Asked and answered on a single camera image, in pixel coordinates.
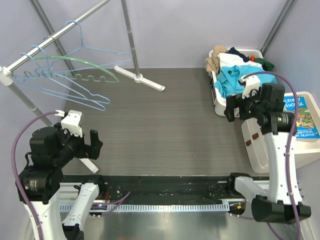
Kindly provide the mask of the white t shirt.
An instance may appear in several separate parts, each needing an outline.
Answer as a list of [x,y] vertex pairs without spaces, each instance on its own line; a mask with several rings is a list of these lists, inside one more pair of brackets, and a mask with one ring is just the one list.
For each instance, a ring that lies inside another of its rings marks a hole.
[[235,54],[219,53],[218,58],[219,58],[220,68],[233,67],[233,66],[238,66],[238,67],[252,66],[252,67],[258,67],[260,69],[263,69],[260,63],[257,63],[251,60],[244,62],[244,60],[240,56]]

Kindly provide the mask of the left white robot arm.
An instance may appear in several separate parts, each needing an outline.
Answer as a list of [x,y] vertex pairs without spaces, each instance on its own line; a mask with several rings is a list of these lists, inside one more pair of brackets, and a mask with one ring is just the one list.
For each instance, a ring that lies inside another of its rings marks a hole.
[[63,167],[73,158],[96,160],[103,142],[96,130],[90,131],[90,144],[81,136],[59,124],[40,128],[32,133],[28,155],[32,165],[19,174],[19,199],[29,212],[36,240],[83,240],[84,224],[94,200],[107,192],[101,175],[85,175],[81,179],[76,202],[62,220],[59,209]]

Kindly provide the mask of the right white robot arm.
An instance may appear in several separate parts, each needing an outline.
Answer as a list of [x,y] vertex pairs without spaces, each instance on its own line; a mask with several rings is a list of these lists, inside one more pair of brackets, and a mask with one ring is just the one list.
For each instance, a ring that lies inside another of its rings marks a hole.
[[251,204],[257,222],[299,224],[311,216],[310,206],[304,205],[298,188],[295,163],[296,121],[292,112],[284,111],[285,87],[264,83],[248,94],[226,98],[225,116],[235,120],[239,109],[242,120],[256,119],[264,136],[269,167],[269,188],[264,190],[246,173],[231,173],[226,193],[233,198],[242,195]]

